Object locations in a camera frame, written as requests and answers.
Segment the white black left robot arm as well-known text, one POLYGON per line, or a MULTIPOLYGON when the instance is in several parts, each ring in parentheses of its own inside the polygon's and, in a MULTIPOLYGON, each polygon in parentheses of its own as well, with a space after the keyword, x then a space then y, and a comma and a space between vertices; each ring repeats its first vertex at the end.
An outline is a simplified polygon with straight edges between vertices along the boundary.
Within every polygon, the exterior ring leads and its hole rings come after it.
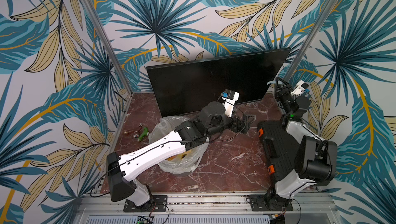
POLYGON ((107 156, 107 182, 111 201, 131 201, 143 206, 153 201, 146 185, 137 177, 150 167, 195 147, 211 143, 211 137, 230 130, 246 134, 255 120, 253 115, 241 117, 233 113, 232 103, 210 102, 197 116, 181 123, 169 134, 137 151, 107 156))

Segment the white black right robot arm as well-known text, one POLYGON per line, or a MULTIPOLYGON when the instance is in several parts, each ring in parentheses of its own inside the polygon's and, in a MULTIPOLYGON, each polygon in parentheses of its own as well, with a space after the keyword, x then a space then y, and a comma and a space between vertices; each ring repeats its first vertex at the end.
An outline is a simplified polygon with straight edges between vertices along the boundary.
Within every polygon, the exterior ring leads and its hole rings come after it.
POLYGON ((303 123, 311 101, 306 96, 308 83, 292 86, 275 78, 274 97, 284 114, 280 121, 264 126, 264 140, 270 152, 269 174, 275 179, 268 190, 265 205, 285 211, 294 196, 313 185, 327 185, 335 176, 337 144, 327 141, 303 123))

